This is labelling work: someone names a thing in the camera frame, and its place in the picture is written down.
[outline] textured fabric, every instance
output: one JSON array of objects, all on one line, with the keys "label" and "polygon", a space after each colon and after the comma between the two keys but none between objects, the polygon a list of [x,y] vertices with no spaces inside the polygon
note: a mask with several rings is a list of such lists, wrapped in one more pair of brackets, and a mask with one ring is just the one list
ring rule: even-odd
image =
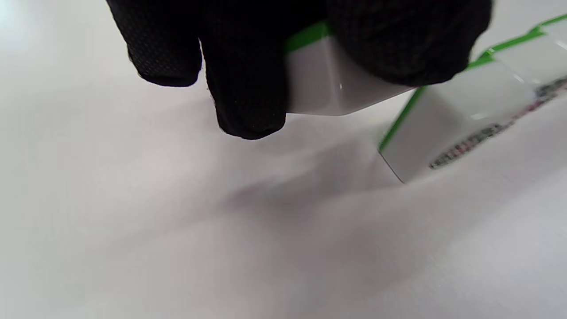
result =
[{"label": "textured fabric", "polygon": [[142,78],[189,86],[201,69],[219,126],[257,139],[279,130],[288,107],[283,43],[329,19],[369,72],[408,86],[463,70],[490,20],[490,0],[107,0]]}]

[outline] gloved hand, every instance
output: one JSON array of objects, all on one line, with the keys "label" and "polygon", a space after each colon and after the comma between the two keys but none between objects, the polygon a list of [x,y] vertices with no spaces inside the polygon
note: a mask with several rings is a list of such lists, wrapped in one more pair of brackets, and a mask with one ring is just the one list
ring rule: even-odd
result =
[{"label": "gloved hand", "polygon": [[327,19],[351,58],[392,83],[444,82],[468,65],[492,0],[107,0],[142,78],[190,86],[206,61],[219,126],[258,139],[285,122],[284,42]]}]

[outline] finger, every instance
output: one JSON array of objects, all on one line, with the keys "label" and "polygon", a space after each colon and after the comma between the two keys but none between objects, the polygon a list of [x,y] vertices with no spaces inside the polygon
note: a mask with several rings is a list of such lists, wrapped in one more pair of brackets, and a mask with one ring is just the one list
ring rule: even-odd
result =
[{"label": "finger", "polygon": [[107,0],[140,76],[163,86],[189,86],[201,70],[192,1]]},{"label": "finger", "polygon": [[281,129],[288,88],[274,4],[209,1],[202,17],[199,37],[221,128],[250,140]]},{"label": "finger", "polygon": [[329,21],[349,55],[407,86],[444,82],[464,70],[491,9],[492,0],[327,0]]}]

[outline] white backdrop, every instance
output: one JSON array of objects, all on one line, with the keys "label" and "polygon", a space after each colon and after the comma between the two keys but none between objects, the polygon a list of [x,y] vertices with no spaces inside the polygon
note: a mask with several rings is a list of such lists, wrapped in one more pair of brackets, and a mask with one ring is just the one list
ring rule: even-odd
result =
[{"label": "white backdrop", "polygon": [[[477,47],[567,12],[500,0]],[[565,318],[567,108],[400,184],[408,98],[217,128],[136,76],[103,0],[0,0],[0,318]]]}]

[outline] green edge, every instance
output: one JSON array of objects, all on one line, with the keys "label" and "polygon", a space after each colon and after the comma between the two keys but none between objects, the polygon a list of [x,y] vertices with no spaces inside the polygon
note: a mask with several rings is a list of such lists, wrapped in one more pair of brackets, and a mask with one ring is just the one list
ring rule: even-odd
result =
[{"label": "green edge", "polygon": [[285,43],[285,53],[291,53],[333,34],[329,24],[321,21],[291,36]]},{"label": "green edge", "polygon": [[[514,39],[508,40],[504,43],[501,43],[501,44],[498,44],[498,45],[491,47],[490,49],[486,50],[476,61],[469,63],[465,72],[472,70],[472,69],[475,69],[475,68],[478,68],[479,66],[493,62],[494,59],[493,59],[492,55],[494,53],[498,52],[498,51],[502,51],[502,50],[514,47],[518,44],[528,42],[532,39],[535,39],[537,37],[545,35],[545,33],[541,30],[542,26],[548,26],[550,24],[557,23],[557,22],[562,21],[562,20],[567,20],[567,14],[560,15],[558,17],[555,17],[553,19],[550,19],[550,20],[547,20],[543,23],[540,23],[537,27],[533,28],[526,35],[516,37]],[[404,107],[401,114],[397,117],[396,121],[394,122],[394,124],[392,125],[392,127],[390,128],[390,130],[388,131],[388,133],[386,134],[386,136],[384,137],[384,139],[380,143],[380,146],[378,148],[380,150],[380,152],[383,152],[385,150],[385,148],[388,146],[388,144],[392,140],[393,136],[396,134],[398,128],[401,126],[401,124],[403,123],[405,118],[408,116],[410,111],[413,109],[415,104],[417,104],[417,101],[419,100],[419,98],[421,97],[423,92],[425,91],[426,87],[427,86],[420,87],[419,89],[417,89],[415,91],[415,93],[413,93],[408,104]]]},{"label": "green edge", "polygon": [[491,56],[491,55],[495,54],[495,53],[498,52],[498,51],[502,51],[502,50],[505,50],[505,49],[509,49],[509,48],[511,48],[511,47],[515,47],[515,46],[518,45],[518,44],[522,44],[522,43],[528,42],[528,41],[530,41],[530,40],[532,40],[532,39],[535,39],[535,38],[537,38],[537,37],[541,37],[541,36],[543,36],[543,35],[545,35],[545,33],[542,32],[539,27],[538,27],[538,28],[535,28],[535,29],[533,29],[532,31],[530,31],[530,33],[528,33],[528,34],[526,34],[526,35],[523,35],[523,36],[520,36],[520,37],[516,37],[516,38],[514,38],[514,39],[508,40],[508,41],[506,41],[506,42],[504,42],[504,43],[497,44],[497,45],[491,47],[490,49],[486,50],[486,51],[483,53],[483,55],[481,55],[480,57],[482,58],[482,57]]},{"label": "green edge", "polygon": [[380,147],[379,147],[380,152],[384,151],[386,146],[388,146],[388,144],[392,140],[392,137],[394,136],[394,134],[396,134],[397,129],[400,127],[402,122],[408,116],[409,112],[416,105],[417,100],[419,100],[421,94],[424,93],[425,88],[426,88],[426,86],[420,87],[413,93],[412,97],[409,99],[408,104],[404,107],[404,109],[400,113],[400,116],[397,117],[397,120],[394,122],[394,124],[392,125],[392,127],[388,131],[388,134],[386,134],[386,136],[384,137],[384,139],[380,143]]},{"label": "green edge", "polygon": [[562,21],[562,20],[567,20],[567,14],[560,15],[560,16],[557,16],[553,19],[547,20],[544,23],[540,24],[540,26],[548,26],[550,24],[557,23],[557,22]]}]

